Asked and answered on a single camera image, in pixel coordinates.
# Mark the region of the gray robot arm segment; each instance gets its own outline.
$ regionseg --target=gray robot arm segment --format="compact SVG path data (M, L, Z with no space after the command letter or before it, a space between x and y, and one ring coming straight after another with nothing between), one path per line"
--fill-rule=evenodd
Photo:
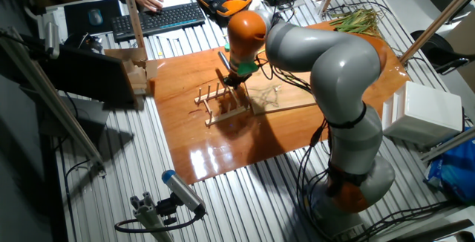
M312 71L310 84L316 102L329 122L357 119L361 97L379 77L376 49L346 33L313 30L280 23L267 36L267 59L283 71Z

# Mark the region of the wooden board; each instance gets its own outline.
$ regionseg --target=wooden board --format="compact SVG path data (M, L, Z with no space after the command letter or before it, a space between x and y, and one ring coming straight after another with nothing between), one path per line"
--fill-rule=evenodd
M209 84L216 85L216 69L226 74L217 55L219 50L224 52L223 48L216 48L155 60L158 75L151 80L151 87L158 114L175 171L187 183L308 145L323 120L318 106L313 105L257 116L248 111L206 127L209 115L203 104L194 103L194 98L198 96L199 87L207 89ZM407 80L404 69L391 54L386 71L365 93L364 101L381 115L383 102ZM219 103L226 107L227 102L228 99L218 98L209 105L217 111Z
M263 66L270 77L269 65ZM299 79L309 82L310 72L294 73ZM262 70L252 74L246 81L247 93L255 115L316 105L313 95L274 76L268 80Z
M323 22L314 26L310 26L310 28L331 31L334 29L333 26L330 26L329 22ZM360 37L373 39L372 37L367 36ZM385 69L384 73L382 74L382 76L385 78L387 72L393 72L394 67L398 67L400 64L396 56L392 53L390 47L386 43L383 45L384 49L382 50L385 50L390 54L386 64L387 69ZM269 65L264 65L263 69L267 76L271 76L271 69ZM299 79L303 79L309 83L310 72L294 73L294 75ZM378 82L376 82L374 84L375 87L367 91L366 97L374 96L375 94L372 93L374 90L372 89L380 88L379 84L383 83L384 81L385 79L380 79ZM261 69L258 72L252 74L252 76L246 81L246 88L249 94L252 110L256 115L292 108L301 108L308 105L316 105L313 96L308 92L288 83L282 82L275 76L272 80L268 80Z

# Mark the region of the aluminum profile table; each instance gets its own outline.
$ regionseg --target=aluminum profile table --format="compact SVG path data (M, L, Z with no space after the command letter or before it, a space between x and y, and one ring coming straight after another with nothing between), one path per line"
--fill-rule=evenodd
M332 0L330 8L363 1L387 6L385 0ZM361 7L379 9L370 4L363 4ZM291 23L301 26L319 23L315 8L310 0L304 0L302 5L295 8L297 13L292 17ZM64 12L61 12L61 7L50 7L48 12L39 18L40 35L42 26L48 21L55 21L59 24L60 31L64 32L64 14L61 14ZM283 16L288 19L291 15L291 11L286 11ZM379 28L387 43L396 52L407 50L413 40L399 24L397 17L386 13L380 19ZM225 28L219 28L208 20L204 25L186 28L184 35L177 39L160 36L145 38L145 46L149 59L180 56L225 45L225 33ZM115 43L111 33L99 36L105 48L135 46L134 40ZM421 53L416 56L425 58ZM406 71L414 82L448 91L434 69L423 61L410 60ZM170 194L168 187L161 181L161 174L174 168L170 151L153 98L144 98L144 103L143 111L110 113L98 144L105 162L105 177L98 177L94 168L83 165L72 171L65 182L61 175L74 164L85 160L85 155L70 140L56 153L70 241L154 240L149 234L128 235L114 230L115 223L134 218L129 197L150 192L154 200L158 201ZM327 166L328 156L322 149L322 145L318 145L311 155L312 174L323 171ZM298 149L193 184L192 188L206 203L208 215L192 226L172 231L174 239L183 242L315 241L315 231L296 209L295 178L304 152L304 148ZM208 157L203 154L206 152L196 154L193 161L199 164L204 157ZM394 167L396 181L382 200L360 213L365 226L372 225L392 212L446 200L443 194L433 192L423 183L425 166L414 145L385 137L379 155ZM65 183L71 191L71 206L68 205ZM458 209L441 212L424 221L396 226L373 240L387 241L456 210ZM177 218L180 223L191 217L186 208L179 208ZM362 231L353 230L340 239Z

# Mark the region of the robotic arm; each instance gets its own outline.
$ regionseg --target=robotic arm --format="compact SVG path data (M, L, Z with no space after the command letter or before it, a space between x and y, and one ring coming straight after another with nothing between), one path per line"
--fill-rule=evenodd
M362 96L383 71L385 53L351 34L287 23L272 26L272 15L265 11L235 15L228 33L232 82L249 77L238 71L248 71L241 65L254 62L264 42L271 65L283 71L311 72L312 94L327 119L332 144L329 180L312 193L317 197L310 204L315 214L321 219L348 215L380 200L395 175L391 165L376 156L382 141L381 120Z

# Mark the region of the cardboard box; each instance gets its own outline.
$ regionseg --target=cardboard box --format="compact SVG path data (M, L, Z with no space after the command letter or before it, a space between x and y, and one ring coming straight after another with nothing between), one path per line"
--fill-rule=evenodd
M149 81L157 76L157 61L147 61L145 48L106 49L104 54L122 60L124 72L128 74L131 88L136 95L151 95Z

